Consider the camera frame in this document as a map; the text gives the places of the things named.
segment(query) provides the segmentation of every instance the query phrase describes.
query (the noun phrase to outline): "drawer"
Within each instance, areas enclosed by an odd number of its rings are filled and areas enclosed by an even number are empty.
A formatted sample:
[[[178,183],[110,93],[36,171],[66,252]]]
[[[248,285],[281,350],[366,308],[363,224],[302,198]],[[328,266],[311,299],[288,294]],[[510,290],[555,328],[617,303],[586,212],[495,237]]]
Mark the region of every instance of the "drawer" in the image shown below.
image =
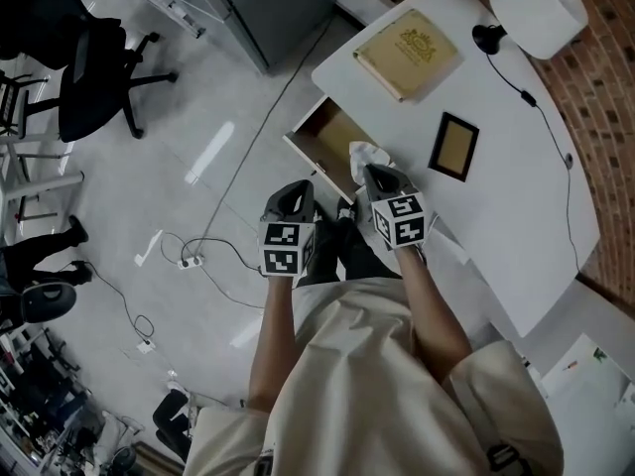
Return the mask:
[[[352,141],[375,143],[337,104],[323,97],[284,140],[339,195],[353,202],[359,185],[350,175],[348,145]]]

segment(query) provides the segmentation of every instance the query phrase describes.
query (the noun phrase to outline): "white desk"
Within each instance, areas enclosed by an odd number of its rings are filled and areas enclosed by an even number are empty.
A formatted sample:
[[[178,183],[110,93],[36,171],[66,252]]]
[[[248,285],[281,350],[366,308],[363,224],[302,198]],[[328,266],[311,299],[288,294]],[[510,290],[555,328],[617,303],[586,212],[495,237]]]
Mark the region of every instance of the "white desk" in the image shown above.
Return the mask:
[[[464,62],[422,101],[400,103],[352,52],[407,8],[420,10],[443,30]],[[406,0],[321,64],[313,80],[422,190],[524,336],[577,269],[567,231],[565,166],[540,112],[496,75],[472,41],[474,25],[494,23],[478,0]],[[563,154],[573,156],[571,235],[581,267],[599,231],[569,131],[531,64],[508,38],[492,60],[536,97]],[[444,111],[480,129],[466,183],[428,169]]]

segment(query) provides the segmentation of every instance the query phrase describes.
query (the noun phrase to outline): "white lampshade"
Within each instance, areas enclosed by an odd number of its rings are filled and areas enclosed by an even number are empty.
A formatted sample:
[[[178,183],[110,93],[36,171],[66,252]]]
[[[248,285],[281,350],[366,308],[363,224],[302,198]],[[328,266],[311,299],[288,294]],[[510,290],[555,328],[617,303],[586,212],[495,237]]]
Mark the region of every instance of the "white lampshade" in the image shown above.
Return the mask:
[[[588,23],[581,0],[489,2],[507,35],[537,59],[550,59]]]

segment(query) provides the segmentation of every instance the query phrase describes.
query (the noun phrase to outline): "yellow book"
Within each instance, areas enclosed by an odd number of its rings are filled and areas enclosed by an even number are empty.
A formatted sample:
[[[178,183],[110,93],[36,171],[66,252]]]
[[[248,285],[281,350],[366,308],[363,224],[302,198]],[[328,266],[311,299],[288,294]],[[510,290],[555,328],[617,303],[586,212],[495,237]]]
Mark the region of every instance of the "yellow book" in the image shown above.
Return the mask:
[[[399,101],[415,94],[426,95],[461,63],[454,44],[415,9],[377,33],[353,55]]]

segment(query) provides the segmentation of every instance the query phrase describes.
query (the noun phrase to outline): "lamp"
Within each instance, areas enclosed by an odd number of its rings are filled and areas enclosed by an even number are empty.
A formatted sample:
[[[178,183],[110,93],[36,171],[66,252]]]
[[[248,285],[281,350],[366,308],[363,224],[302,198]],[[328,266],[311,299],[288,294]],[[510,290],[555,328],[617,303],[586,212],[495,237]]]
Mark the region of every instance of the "lamp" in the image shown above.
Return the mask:
[[[478,47],[498,53],[500,40],[509,37],[529,55],[550,59],[588,23],[581,0],[489,0],[500,25],[472,29]]]

